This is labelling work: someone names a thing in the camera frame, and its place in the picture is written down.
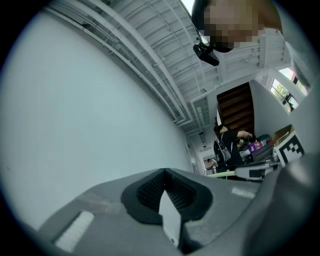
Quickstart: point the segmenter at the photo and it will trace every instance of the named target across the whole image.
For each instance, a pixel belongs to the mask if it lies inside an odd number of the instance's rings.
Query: black shirt
[[[238,166],[238,165],[243,165],[244,163],[241,158],[239,149],[237,147],[237,143],[236,143],[237,135],[238,135],[238,132],[233,130],[227,130],[219,135],[219,139],[221,140],[221,137],[222,137],[222,142],[224,143],[224,145],[226,146],[226,148],[229,150],[231,154],[231,159],[229,159],[229,161],[226,162],[229,166]]]

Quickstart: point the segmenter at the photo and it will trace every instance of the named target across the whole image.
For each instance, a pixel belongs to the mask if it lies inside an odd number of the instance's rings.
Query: white wall
[[[293,125],[306,153],[320,152],[320,77],[308,96],[293,111],[288,113],[283,104],[258,81],[251,81],[250,88],[254,105],[254,129],[256,136],[269,134]]]
[[[206,175],[205,170],[206,166],[204,163],[204,160],[202,158],[202,154],[197,150],[192,140],[190,140],[190,137],[187,139],[188,144],[190,145],[190,155],[191,155],[191,161],[192,165],[194,166],[194,173],[199,175]]]
[[[254,133],[257,137],[269,134],[272,138],[277,130],[291,124],[289,113],[262,84],[256,80],[249,83],[254,108]]]
[[[183,132],[100,46],[41,13],[1,76],[1,177],[34,228],[88,188],[156,168],[193,172]]]
[[[216,109],[216,122],[218,126],[222,124],[218,109]]]
[[[214,155],[213,142],[216,138],[215,132],[211,130],[210,127],[206,127],[202,131],[204,133],[205,143],[201,141],[199,133],[189,136],[188,139],[191,141],[194,148],[199,152],[199,154],[201,155],[200,157],[202,159],[212,158]],[[208,149],[207,151],[200,152],[200,150],[204,149],[204,146],[206,146],[207,148],[212,147],[212,149]]]

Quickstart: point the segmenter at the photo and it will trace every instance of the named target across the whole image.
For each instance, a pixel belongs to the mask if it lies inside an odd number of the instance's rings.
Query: wooden stairs
[[[245,83],[216,97],[221,123],[233,131],[255,131],[254,104],[249,83]]]

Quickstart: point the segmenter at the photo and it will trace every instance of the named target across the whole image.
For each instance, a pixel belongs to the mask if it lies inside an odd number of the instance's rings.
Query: ceiling pipe
[[[173,92],[170,84],[167,82],[167,80],[164,80],[163,82],[164,82],[164,83],[166,84],[166,86],[169,88],[170,92],[172,93],[173,97],[175,98],[176,102],[179,104],[179,106],[181,107],[181,109],[183,109],[184,107],[182,106],[181,102],[177,99],[177,96],[174,94],[174,92]]]
[[[97,22],[99,22],[101,25],[103,25],[106,29],[108,29],[109,31],[111,31],[121,42],[123,42],[123,44],[125,44],[125,46],[127,46],[129,48],[129,50],[138,58],[138,60],[146,67],[146,69],[153,75],[153,77],[156,79],[156,81],[160,84],[160,86],[162,87],[162,89],[164,90],[164,92],[168,95],[169,99],[172,101],[173,105],[175,106],[175,108],[177,109],[177,111],[179,112],[179,114],[181,115],[183,120],[186,120],[186,115],[184,114],[183,110],[180,108],[180,106],[178,105],[177,101],[174,99],[173,95],[169,92],[168,88],[166,87],[166,85],[164,84],[164,82],[162,81],[162,79],[159,77],[159,75],[157,74],[157,72],[154,70],[154,68],[151,66],[151,64],[147,61],[147,59],[141,54],[141,52],[127,39],[127,37],[125,37],[118,29],[115,28],[115,26],[113,26],[112,24],[110,24],[104,17],[102,17],[101,15],[99,15],[97,12],[95,12],[94,10],[92,10],[90,7],[86,6],[85,4],[76,1],[76,0],[63,0],[64,2],[67,2],[69,4],[71,4],[72,6],[80,9],[82,12],[90,15],[92,18],[94,18]],[[101,1],[97,1],[97,3],[101,3],[103,4],[105,7],[108,7],[107,5],[105,5],[104,3],[102,3]]]
[[[77,23],[76,21],[72,20],[71,18],[68,18],[68,17],[62,15],[62,14],[58,13],[57,11],[55,11],[55,10],[53,10],[51,8],[45,7],[44,9],[47,10],[48,12],[56,15],[57,17],[60,17],[61,19],[65,20],[66,22],[69,22],[70,24],[74,25],[78,29],[82,30],[84,33],[88,34],[93,39],[97,40],[104,47],[106,47],[107,49],[112,51],[116,56],[118,56],[125,64],[127,64],[140,78],[142,78],[152,88],[152,90],[157,94],[157,96],[163,101],[163,103],[169,109],[169,111],[172,114],[172,116],[175,117],[175,113],[173,112],[172,108],[167,103],[165,98],[159,93],[159,91],[156,89],[156,87],[144,76],[144,74],[142,74],[134,65],[132,65],[132,63],[129,60],[127,60],[125,57],[123,57],[117,50],[112,48],[109,44],[107,44],[101,38],[99,38],[98,36],[96,36],[95,34],[90,32],[88,29],[84,28],[83,26],[81,26],[79,23]]]
[[[171,7],[171,5],[170,5],[166,0],[163,0],[163,1],[165,2],[166,6],[172,11],[173,15],[175,16],[175,18],[178,20],[178,22],[179,22],[180,25],[182,26],[184,32],[186,33],[187,37],[189,38],[189,41],[190,41],[191,46],[193,47],[193,46],[194,46],[194,42],[192,41],[192,39],[191,39],[191,37],[190,37],[190,35],[189,35],[188,31],[187,31],[186,26],[183,24],[183,22],[181,21],[181,19],[179,18],[179,16],[178,16],[177,13],[175,12],[175,10]],[[205,84],[205,86],[206,86],[206,85],[207,85],[207,80],[206,80],[206,76],[205,76],[205,72],[204,72],[202,63],[201,63],[200,59],[198,59],[198,58],[197,58],[197,61],[198,61],[198,63],[199,63],[199,66],[200,66],[200,69],[201,69],[201,72],[202,72],[202,78],[203,78],[204,84]],[[201,125],[200,120],[199,120],[199,118],[198,118],[198,114],[197,114],[197,112],[196,112],[195,106],[193,106],[193,104],[191,104],[191,106],[192,106],[192,109],[193,109],[193,111],[194,111],[196,120],[197,120],[197,122],[198,122],[198,124],[199,124],[199,130],[201,131],[201,130],[202,130],[202,125]]]
[[[203,128],[205,129],[205,128],[208,128],[208,127],[210,127],[210,124],[206,125],[206,126],[203,127]],[[196,128],[196,129],[193,129],[193,130],[190,130],[190,131],[186,132],[185,135],[186,135],[187,137],[190,137],[190,136],[193,136],[193,135],[197,135],[197,134],[199,134],[199,133],[200,133],[199,130]]]
[[[180,123],[180,124],[178,124],[178,127],[185,126],[185,125],[190,124],[190,123],[192,123],[192,122],[193,122],[193,121],[189,120],[189,121],[186,121],[186,122],[184,122],[184,123]]]
[[[201,124],[202,124],[202,127],[206,126],[205,124],[205,119],[204,119],[204,115],[202,114],[202,109],[200,106],[198,106],[196,108],[196,110],[198,111],[198,115],[200,116],[200,121],[201,121]]]
[[[172,11],[173,15],[175,16],[175,18],[178,20],[178,22],[179,22],[180,25],[182,26],[184,32],[186,33],[187,37],[189,38],[191,47],[194,47],[194,42],[192,41],[192,39],[191,39],[191,37],[190,37],[190,35],[189,35],[189,33],[188,33],[188,30],[187,30],[186,26],[183,24],[183,22],[181,21],[181,19],[179,18],[179,16],[178,16],[177,13],[175,12],[175,10],[171,7],[171,5],[170,5],[166,0],[163,0],[163,1],[165,2],[166,6],[168,6],[168,8]],[[186,11],[185,8],[181,5],[180,1],[178,0],[177,2],[178,2],[178,4],[180,5],[180,7],[181,7],[184,11]],[[206,80],[205,73],[204,73],[204,71],[203,71],[204,69],[203,69],[203,67],[202,67],[202,63],[201,63],[201,61],[200,61],[199,58],[197,58],[197,61],[198,61],[198,63],[199,63],[199,66],[200,66],[200,68],[201,68],[201,71],[202,71],[202,78],[203,78],[204,84],[207,85],[207,80]]]
[[[79,16],[80,18],[82,18],[86,23],[90,24],[92,27],[94,27],[96,30],[98,30],[101,34],[103,34],[103,35],[105,36],[105,38],[103,39],[103,41],[106,40],[106,38],[108,38],[109,40],[111,40],[111,41],[113,42],[113,44],[118,45],[118,46],[121,48],[121,50],[124,51],[124,53],[125,53],[126,56],[129,58],[129,60],[132,61],[132,62],[135,64],[136,67],[140,68],[140,67],[139,67],[139,64],[136,62],[136,60],[131,57],[131,55],[128,53],[128,51],[127,51],[124,47],[122,47],[121,45],[117,44],[117,42],[115,42],[114,38],[112,38],[111,35],[109,35],[109,34],[108,34],[105,30],[103,30],[102,28],[98,27],[97,24],[95,24],[95,23],[94,23],[92,20],[90,20],[87,16],[83,15],[81,12],[73,9],[72,7],[66,5],[66,4],[64,4],[64,3],[62,3],[62,2],[52,1],[52,2],[49,3],[48,6],[53,7],[53,8],[55,7],[56,9],[57,9],[57,7],[63,8],[63,9],[65,9],[65,10],[67,10],[67,11],[69,11],[69,12],[71,12],[71,13],[77,15],[77,16]]]
[[[169,31],[171,31],[172,35],[174,36],[174,38],[176,39],[176,41],[178,42],[179,46],[182,48],[182,50],[184,51],[184,54],[186,55],[187,59],[189,60],[190,62],[190,65],[191,65],[191,68],[192,68],[192,71],[193,71],[193,75],[194,75],[194,78],[195,78],[195,81],[196,81],[196,85],[198,86],[198,90],[199,90],[199,93],[200,93],[200,86],[199,86],[199,82],[198,82],[198,79],[197,79],[197,74],[194,70],[194,67],[193,67],[193,64],[192,64],[192,61],[186,51],[186,49],[183,47],[182,43],[180,42],[180,40],[178,39],[178,37],[176,36],[175,32],[171,29],[171,27],[169,26],[169,24],[165,21],[165,19],[160,15],[159,12],[157,12],[157,10],[147,2],[147,0],[143,0],[154,12],[156,15],[158,15],[158,17],[162,20],[162,22],[166,25],[166,27],[169,29]],[[160,49],[163,47],[163,46],[166,46],[166,44],[164,45],[161,45],[159,48],[158,48],[158,53],[162,59],[162,56],[160,54]]]
[[[122,16],[120,16],[118,13],[116,13],[112,8],[107,6],[105,3],[103,3],[100,0],[88,0],[88,1],[90,3],[96,5],[97,7],[99,7],[101,10],[103,10],[108,15],[110,15],[113,19],[115,19],[117,22],[119,22],[139,42],[139,44],[145,49],[145,51],[155,61],[155,64],[160,68],[160,70],[163,72],[163,74],[165,75],[167,80],[170,82],[174,92],[176,93],[178,99],[182,103],[182,105],[183,105],[183,107],[184,107],[184,109],[186,111],[186,114],[188,115],[189,119],[193,120],[193,117],[192,117],[191,112],[190,112],[190,110],[189,110],[189,108],[187,106],[187,103],[186,103],[184,97],[182,96],[179,88],[177,87],[174,79],[172,78],[171,74],[169,73],[169,71],[165,67],[165,65],[162,62],[162,60],[160,60],[158,55],[151,48],[151,46],[147,43],[147,41],[138,33],[138,31],[134,27],[131,26],[131,24],[129,22],[127,22]]]

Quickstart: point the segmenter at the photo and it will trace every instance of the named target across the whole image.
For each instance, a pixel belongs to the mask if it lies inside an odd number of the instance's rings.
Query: ceiling beam
[[[289,50],[288,50],[286,44],[284,44],[284,51],[283,51],[282,61],[283,61],[284,63],[290,63],[290,53],[289,53]]]
[[[267,88],[268,91],[271,90],[271,86],[272,86],[272,83],[274,82],[274,79],[271,77],[271,75],[269,74],[268,75],[268,78],[266,80],[266,83],[265,83],[265,88]]]
[[[207,97],[208,108],[209,108],[209,118],[210,118],[210,126],[209,126],[210,146],[212,150],[212,156],[215,156],[214,142],[215,142],[216,134],[214,132],[214,128],[215,128],[215,117],[217,116],[218,104],[216,100],[209,100],[209,98],[210,96]]]
[[[219,83],[223,83],[227,80],[227,68],[226,68],[225,55],[222,52],[219,52],[216,50],[213,50],[213,52],[219,60],[219,65],[216,67],[218,71],[218,81]]]
[[[202,109],[201,107],[197,107],[196,110],[198,111],[198,115],[199,115],[199,118],[200,118],[200,122],[201,122],[201,127],[205,127],[206,124],[205,124],[205,119],[204,119],[204,115],[202,114]]]
[[[263,69],[267,66],[268,60],[268,37],[261,35],[259,37],[260,42],[260,57],[259,57],[259,68]]]

